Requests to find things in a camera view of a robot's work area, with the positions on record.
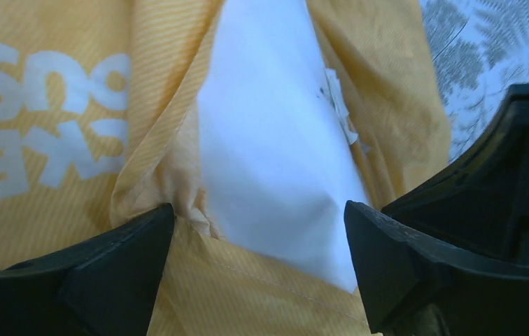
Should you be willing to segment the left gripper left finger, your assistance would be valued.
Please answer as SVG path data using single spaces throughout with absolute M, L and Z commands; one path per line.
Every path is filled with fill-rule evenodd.
M 0 335 L 145 335 L 174 233 L 163 204 L 0 271 Z

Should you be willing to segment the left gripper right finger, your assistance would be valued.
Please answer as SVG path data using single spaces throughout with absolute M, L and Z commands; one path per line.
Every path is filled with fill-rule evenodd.
M 344 223 L 369 329 L 384 335 L 529 335 L 529 267 L 494 260 L 359 202 Z

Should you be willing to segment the floral patterned table mat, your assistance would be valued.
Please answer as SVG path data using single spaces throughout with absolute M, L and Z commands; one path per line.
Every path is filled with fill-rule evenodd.
M 455 160 L 484 132 L 507 88 L 529 83 L 529 1 L 420 5 Z

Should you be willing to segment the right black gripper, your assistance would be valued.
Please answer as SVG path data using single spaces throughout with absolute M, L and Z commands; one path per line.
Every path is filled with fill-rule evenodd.
M 383 212 L 454 246 L 529 267 L 529 83 L 509 86 L 475 143 Z

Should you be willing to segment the white pillow with yellow edge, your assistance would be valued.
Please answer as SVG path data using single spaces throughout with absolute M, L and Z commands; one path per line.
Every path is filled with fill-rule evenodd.
M 354 291 L 344 207 L 367 196 L 306 3 L 226 1 L 197 103 L 202 180 L 227 240 Z

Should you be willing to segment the yellow Mickey Mouse pillowcase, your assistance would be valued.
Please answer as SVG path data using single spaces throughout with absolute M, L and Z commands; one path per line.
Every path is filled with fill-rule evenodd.
M 348 292 L 231 243 L 208 206 L 197 97 L 226 1 L 0 1 L 0 271 L 163 204 L 145 335 L 368 335 Z M 446 166 L 417 1 L 304 1 L 376 209 Z

